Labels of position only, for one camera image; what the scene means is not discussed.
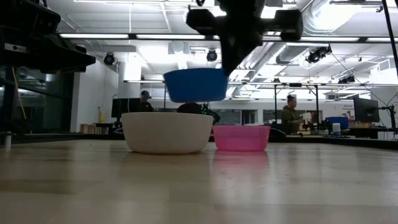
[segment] table surface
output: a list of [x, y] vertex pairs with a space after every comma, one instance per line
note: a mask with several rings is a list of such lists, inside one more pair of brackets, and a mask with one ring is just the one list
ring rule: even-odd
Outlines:
[[0, 151], [0, 223], [397, 223], [398, 154], [270, 143], [266, 152], [130, 153], [124, 141]]

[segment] blue bowl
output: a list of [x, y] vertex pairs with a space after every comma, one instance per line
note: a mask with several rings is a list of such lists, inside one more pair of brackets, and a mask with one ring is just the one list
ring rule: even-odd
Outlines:
[[191, 68], [164, 74], [170, 99], [175, 103], [225, 99], [228, 77], [223, 69]]

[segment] pink bowl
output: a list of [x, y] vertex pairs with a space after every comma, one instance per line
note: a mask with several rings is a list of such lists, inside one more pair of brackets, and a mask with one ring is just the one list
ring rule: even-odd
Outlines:
[[264, 151], [270, 126], [213, 126], [218, 150]]

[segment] camera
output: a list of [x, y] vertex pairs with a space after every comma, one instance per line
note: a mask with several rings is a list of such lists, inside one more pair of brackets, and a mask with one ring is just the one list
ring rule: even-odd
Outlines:
[[206, 59], [208, 62], [215, 62], [217, 60], [216, 50], [210, 49], [209, 52], [207, 53]]
[[114, 64], [116, 64], [116, 62], [117, 62], [117, 60], [114, 57], [113, 52], [106, 53], [106, 56], [104, 58], [105, 65], [114, 65]]
[[317, 63], [330, 53], [332, 53], [330, 45], [328, 47], [319, 47], [316, 50], [310, 51], [310, 54], [305, 60], [308, 63]]

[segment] person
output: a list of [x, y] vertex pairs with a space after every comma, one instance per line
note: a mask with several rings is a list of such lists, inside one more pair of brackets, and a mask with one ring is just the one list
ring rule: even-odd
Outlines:
[[148, 102], [150, 99], [149, 92], [144, 90], [141, 92], [141, 105], [140, 105], [140, 112], [153, 112], [152, 105]]
[[297, 100], [294, 96], [287, 96], [287, 105], [282, 111], [282, 124], [285, 126], [286, 134], [295, 134], [299, 130], [301, 120], [296, 113]]

